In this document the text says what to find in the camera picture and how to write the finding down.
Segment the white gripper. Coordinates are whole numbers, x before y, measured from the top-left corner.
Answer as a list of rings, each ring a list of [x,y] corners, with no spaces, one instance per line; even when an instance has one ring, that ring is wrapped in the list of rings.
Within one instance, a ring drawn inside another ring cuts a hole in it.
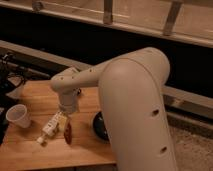
[[[66,114],[72,114],[78,110],[77,92],[62,93],[58,95],[58,98],[59,109],[63,112],[59,114],[58,123],[60,127],[66,127],[70,123],[70,117]]]

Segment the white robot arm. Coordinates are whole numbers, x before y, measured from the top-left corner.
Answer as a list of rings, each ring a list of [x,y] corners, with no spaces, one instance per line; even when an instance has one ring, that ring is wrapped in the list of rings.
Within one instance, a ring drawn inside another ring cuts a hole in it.
[[[51,78],[59,108],[76,110],[78,88],[98,88],[99,103],[118,171],[178,171],[162,89],[170,73],[166,55],[152,47]]]

